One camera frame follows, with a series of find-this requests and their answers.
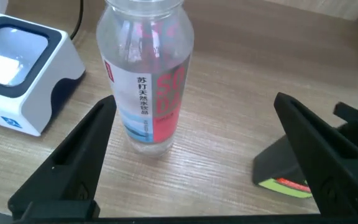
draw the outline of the wooden desk surface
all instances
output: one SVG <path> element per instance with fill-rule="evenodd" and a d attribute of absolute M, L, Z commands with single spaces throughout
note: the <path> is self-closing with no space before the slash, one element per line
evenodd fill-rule
<path fill-rule="evenodd" d="M 102 217 L 317 212 L 313 199 L 255 187 L 252 160 L 284 134 L 273 108 L 278 91 L 332 125 L 342 123 L 331 114 L 338 101 L 358 107 L 354 26 L 269 2 L 231 2 L 186 3 L 196 43 L 175 145 L 160 160 L 139 156 L 117 119 L 96 193 Z M 87 74 L 57 120 L 41 138 L 0 127 L 2 212 L 77 122 L 111 93 L 94 33 L 103 5 L 86 0 L 75 45 Z M 7 13 L 70 33 L 78 1 L 11 1 Z"/>

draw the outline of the red label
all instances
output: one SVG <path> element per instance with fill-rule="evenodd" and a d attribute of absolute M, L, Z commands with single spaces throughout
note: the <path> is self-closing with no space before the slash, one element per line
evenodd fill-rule
<path fill-rule="evenodd" d="M 302 190 L 304 192 L 311 192 L 309 187 L 301 185 L 301 184 L 294 183 L 294 182 L 289 181 L 289 180 L 284 179 L 284 178 L 279 178 L 276 181 L 278 183 L 282 184 L 282 185 L 286 185 L 286 186 L 291 187 L 293 189 Z"/>
<path fill-rule="evenodd" d="M 109 74 L 110 80 L 114 82 L 114 78 L 112 77 L 112 71 L 109 63 L 107 61 L 104 61 L 104 64 L 106 65 L 107 73 Z"/>

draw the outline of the clear plastic bottle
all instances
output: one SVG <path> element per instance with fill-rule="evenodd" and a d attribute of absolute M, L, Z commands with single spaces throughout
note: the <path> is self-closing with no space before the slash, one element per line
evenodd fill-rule
<path fill-rule="evenodd" d="M 106 0 L 96 38 L 132 147 L 172 146 L 194 44 L 183 0 Z"/>

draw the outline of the white scanner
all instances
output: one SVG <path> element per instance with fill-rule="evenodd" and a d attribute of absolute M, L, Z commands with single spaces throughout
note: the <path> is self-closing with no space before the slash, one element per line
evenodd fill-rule
<path fill-rule="evenodd" d="M 40 136 L 85 66 L 68 34 L 0 14 L 0 125 Z"/>

